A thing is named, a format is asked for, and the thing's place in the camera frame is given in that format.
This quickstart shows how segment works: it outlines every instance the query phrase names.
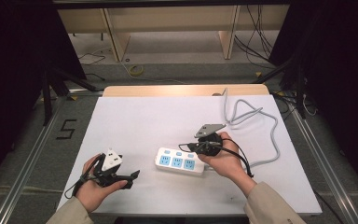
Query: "hand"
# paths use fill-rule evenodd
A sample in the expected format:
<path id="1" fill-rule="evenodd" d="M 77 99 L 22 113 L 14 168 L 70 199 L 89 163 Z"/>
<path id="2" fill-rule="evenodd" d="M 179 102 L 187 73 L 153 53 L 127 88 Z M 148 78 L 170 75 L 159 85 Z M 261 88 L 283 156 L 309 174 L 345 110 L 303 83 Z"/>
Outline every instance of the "hand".
<path id="1" fill-rule="evenodd" d="M 225 139 L 231 139 L 226 132 L 219 133 L 219 136 L 223 139 L 223 147 L 233 152 L 239 153 L 239 149 L 235 143 Z M 208 163 L 215 171 L 221 176 L 227 177 L 232 180 L 247 197 L 253 187 L 256 185 L 254 180 L 248 176 L 242 168 L 241 160 L 221 150 L 219 154 L 214 157 L 198 155 L 200 160 Z"/>
<path id="2" fill-rule="evenodd" d="M 93 158 L 89 159 L 83 166 L 84 174 L 87 169 L 90 167 L 92 162 L 99 156 L 96 155 Z M 89 171 L 91 174 L 94 172 L 94 167 Z M 88 180 L 84 183 L 78 190 L 76 197 L 86 208 L 87 212 L 92 212 L 97 209 L 103 200 L 111 193 L 115 192 L 118 189 L 123 188 L 127 184 L 127 180 L 120 180 L 108 187 L 102 188 L 95 181 Z"/>

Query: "gray cable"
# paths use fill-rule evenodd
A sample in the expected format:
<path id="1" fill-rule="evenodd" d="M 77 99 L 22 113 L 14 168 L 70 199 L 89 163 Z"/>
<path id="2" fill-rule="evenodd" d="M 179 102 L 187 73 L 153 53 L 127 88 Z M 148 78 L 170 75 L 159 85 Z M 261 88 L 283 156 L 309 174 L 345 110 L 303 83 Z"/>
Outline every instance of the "gray cable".
<path id="1" fill-rule="evenodd" d="M 277 145 L 277 143 L 276 143 L 276 141 L 275 141 L 275 137 L 274 137 L 275 128 L 276 128 L 277 125 L 278 125 L 278 119 L 275 118 L 274 116 L 268 114 L 268 113 L 263 112 L 263 111 L 262 111 L 263 107 L 260 107 L 260 108 L 257 108 L 257 109 L 256 109 L 254 106 L 252 106 L 252 105 L 249 104 L 247 101 L 242 100 L 242 99 L 236 101 L 236 103 L 235 103 L 235 105 L 234 105 L 233 115 L 232 115 L 231 119 L 227 119 L 227 112 L 226 112 L 226 110 L 227 110 L 227 96 L 228 96 L 228 90 L 227 90 L 227 88 L 225 88 L 225 90 L 223 91 L 223 94 L 225 95 L 224 115 L 225 115 L 225 120 L 226 120 L 226 122 L 227 122 L 229 125 L 241 124 L 242 122 L 246 121 L 247 119 L 251 118 L 252 116 L 254 116 L 254 115 L 258 114 L 258 113 L 260 113 L 260 114 L 262 114 L 262 115 L 264 115 L 264 116 L 270 117 L 270 118 L 272 118 L 272 119 L 275 120 L 275 124 L 274 124 L 274 126 L 272 127 L 271 132 L 270 132 L 270 136 L 271 136 L 272 145 L 274 146 L 275 151 L 276 151 L 277 154 L 276 154 L 275 157 L 272 158 L 272 159 L 264 160 L 264 161 L 255 161 L 255 162 L 251 163 L 250 166 L 251 166 L 251 167 L 255 167 L 255 166 L 257 166 L 257 165 L 267 164 L 267 163 L 270 163 L 270 162 L 273 162 L 273 161 L 276 161 L 277 159 L 279 159 L 280 156 L 281 156 L 281 152 L 280 152 L 280 150 L 279 150 L 279 148 L 278 148 L 278 145 Z M 240 102 L 246 103 L 246 104 L 247 104 L 248 106 L 250 106 L 253 110 L 252 110 L 252 111 L 249 111 L 249 112 L 247 112 L 247 113 L 241 114 L 241 115 L 239 115 L 238 117 L 235 117 L 235 116 L 237 115 L 237 106 L 238 106 L 238 104 L 239 104 Z"/>

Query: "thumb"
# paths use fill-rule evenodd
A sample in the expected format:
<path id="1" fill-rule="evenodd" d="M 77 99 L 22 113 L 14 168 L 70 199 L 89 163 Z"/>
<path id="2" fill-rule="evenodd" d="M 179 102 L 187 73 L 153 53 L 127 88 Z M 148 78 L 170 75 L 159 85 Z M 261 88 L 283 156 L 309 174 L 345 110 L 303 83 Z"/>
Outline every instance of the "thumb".
<path id="1" fill-rule="evenodd" d="M 103 188 L 103 193 L 107 196 L 116 190 L 122 189 L 124 186 L 126 186 L 127 182 L 127 180 L 120 180 L 113 185 Z"/>

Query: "table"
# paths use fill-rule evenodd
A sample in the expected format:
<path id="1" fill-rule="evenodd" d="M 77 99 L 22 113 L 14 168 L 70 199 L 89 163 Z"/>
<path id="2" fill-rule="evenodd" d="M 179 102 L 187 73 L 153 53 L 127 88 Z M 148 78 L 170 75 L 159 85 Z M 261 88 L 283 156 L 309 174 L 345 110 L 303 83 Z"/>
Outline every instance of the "table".
<path id="1" fill-rule="evenodd" d="M 141 173 L 131 189 L 110 195 L 96 213 L 126 217 L 245 216 L 243 194 L 215 171 L 205 171 L 202 176 L 181 175 L 158 170 L 154 164 L 159 147 L 177 148 L 180 143 L 194 142 L 193 134 L 206 121 L 221 122 L 217 111 L 224 97 L 211 95 L 222 93 L 224 88 L 230 93 L 229 104 L 235 99 L 246 98 L 255 107 L 262 105 L 266 113 L 280 115 L 264 85 L 106 88 L 95 106 L 65 189 L 80 177 L 88 158 L 112 147 L 123 155 L 118 175 L 129 175 L 138 169 Z M 273 163 L 254 167 L 255 181 L 268 182 L 300 215 L 321 214 L 282 118 L 278 120 L 275 138 L 282 155 Z M 237 139 L 250 162 L 258 161 L 275 154 L 267 141 L 271 122 L 271 119 L 256 115 L 245 127 L 223 131 Z M 65 202 L 62 195 L 59 207 Z"/>

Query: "left hand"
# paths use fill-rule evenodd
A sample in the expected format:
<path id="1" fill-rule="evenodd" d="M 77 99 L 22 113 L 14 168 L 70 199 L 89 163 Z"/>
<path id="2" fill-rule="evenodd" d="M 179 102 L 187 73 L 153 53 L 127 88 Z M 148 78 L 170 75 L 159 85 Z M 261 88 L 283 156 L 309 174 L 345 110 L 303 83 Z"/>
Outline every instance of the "left hand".
<path id="1" fill-rule="evenodd" d="M 87 169 L 90 167 L 92 162 L 98 156 L 100 156 L 100 154 L 89 159 L 84 164 L 82 174 L 84 174 L 87 171 Z M 94 172 L 94 167 L 92 167 L 89 172 L 92 174 Z M 97 209 L 109 194 L 115 192 L 118 189 L 122 189 L 126 184 L 127 184 L 127 180 L 120 180 L 110 186 L 103 188 L 99 186 L 95 181 L 88 180 L 80 187 L 80 189 L 76 194 L 76 197 L 86 208 L 87 212 L 90 213 L 93 212 L 95 209 Z"/>

